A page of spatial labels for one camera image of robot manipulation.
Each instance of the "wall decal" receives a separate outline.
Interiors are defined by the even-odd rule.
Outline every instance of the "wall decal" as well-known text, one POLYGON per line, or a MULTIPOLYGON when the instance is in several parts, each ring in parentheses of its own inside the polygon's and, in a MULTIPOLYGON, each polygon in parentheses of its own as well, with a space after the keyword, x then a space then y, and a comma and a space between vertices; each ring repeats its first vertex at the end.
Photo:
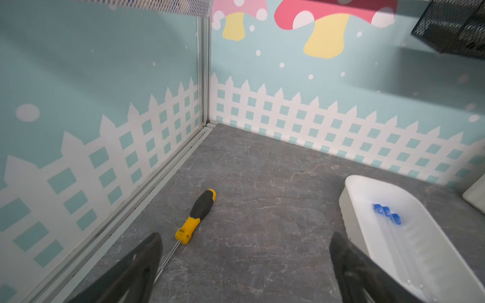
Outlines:
POLYGON ((397 0, 283 0, 275 11, 275 21, 284 30, 315 22, 303 51, 312 57, 331 59, 344 49, 350 15, 384 28, 394 23, 396 9, 397 0))
POLYGON ((8 282, 19 302, 126 197, 200 127, 197 85, 167 88, 148 111, 131 104, 118 127, 103 115, 100 137, 83 142, 64 132, 62 158, 38 168, 7 156, 0 190, 0 290, 8 282))
POLYGON ((318 97, 306 105, 300 93, 286 100, 282 89, 269 96, 264 84, 253 92, 248 81, 238 88, 215 73, 210 84, 210 119, 233 127, 451 188, 465 189, 485 171, 485 139, 466 145, 462 132, 446 140, 440 127, 399 128, 397 116, 377 123, 378 112, 362 119, 357 106, 341 113, 335 101, 321 109, 318 97))
POLYGON ((37 106, 32 104, 22 104, 17 107, 17 118, 24 122, 33 122, 39 119, 40 110, 37 106))
POLYGON ((240 41, 246 35, 244 14, 264 21, 268 17, 266 0, 214 0, 212 6, 212 28, 221 28, 221 20, 226 18, 222 36, 227 40, 240 41))

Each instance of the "white picket fence mural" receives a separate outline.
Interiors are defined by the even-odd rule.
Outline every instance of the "white picket fence mural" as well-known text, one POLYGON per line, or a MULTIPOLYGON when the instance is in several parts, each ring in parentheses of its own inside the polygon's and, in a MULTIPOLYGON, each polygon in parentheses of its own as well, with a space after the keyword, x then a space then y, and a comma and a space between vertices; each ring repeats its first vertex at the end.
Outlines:
POLYGON ((197 85, 167 89, 120 127, 102 117, 84 145, 64 133, 62 158, 39 169, 8 156, 0 191, 0 287, 19 302, 200 127, 197 85))
POLYGON ((248 81, 238 88, 231 77, 219 83, 215 73, 210 83, 211 120, 457 189, 485 173, 485 139, 465 145, 463 133, 448 140, 439 138, 440 127, 420 134, 418 121, 405 129, 397 117, 380 124, 376 112, 361 119, 357 107, 340 113, 335 101, 325 110, 318 97, 305 105, 299 93, 291 100, 282 89, 268 96, 264 84, 252 92, 248 81))

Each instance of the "yellow mushroom stem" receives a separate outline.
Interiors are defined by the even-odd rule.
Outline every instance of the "yellow mushroom stem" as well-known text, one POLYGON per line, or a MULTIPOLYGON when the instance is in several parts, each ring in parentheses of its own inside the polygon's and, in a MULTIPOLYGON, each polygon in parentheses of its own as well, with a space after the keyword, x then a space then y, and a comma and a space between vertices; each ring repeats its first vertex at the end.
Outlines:
POLYGON ((315 21, 315 29, 305 44, 305 54, 324 59, 331 59, 343 51, 345 27, 348 14, 335 14, 315 21))
POLYGON ((244 38, 244 13, 233 13, 226 16, 226 27, 222 36, 227 40, 240 41, 244 38))

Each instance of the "black mesh basket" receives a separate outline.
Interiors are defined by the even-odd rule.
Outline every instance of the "black mesh basket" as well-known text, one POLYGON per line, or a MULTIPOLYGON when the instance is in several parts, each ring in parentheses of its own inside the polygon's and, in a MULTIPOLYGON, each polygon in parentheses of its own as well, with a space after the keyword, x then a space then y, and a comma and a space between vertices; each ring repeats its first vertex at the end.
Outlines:
POLYGON ((485 0, 432 0, 412 35, 441 53, 485 59, 485 0))

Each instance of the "wall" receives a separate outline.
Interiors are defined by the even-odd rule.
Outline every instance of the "wall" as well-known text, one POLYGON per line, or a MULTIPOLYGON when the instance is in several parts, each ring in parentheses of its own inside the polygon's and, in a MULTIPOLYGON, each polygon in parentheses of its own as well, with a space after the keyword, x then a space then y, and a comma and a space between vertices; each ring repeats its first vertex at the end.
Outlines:
POLYGON ((199 127, 196 19, 0 3, 0 302, 19 302, 199 127))
POLYGON ((216 0, 210 118, 468 187, 485 172, 485 63, 410 35, 428 3, 338 2, 216 0))

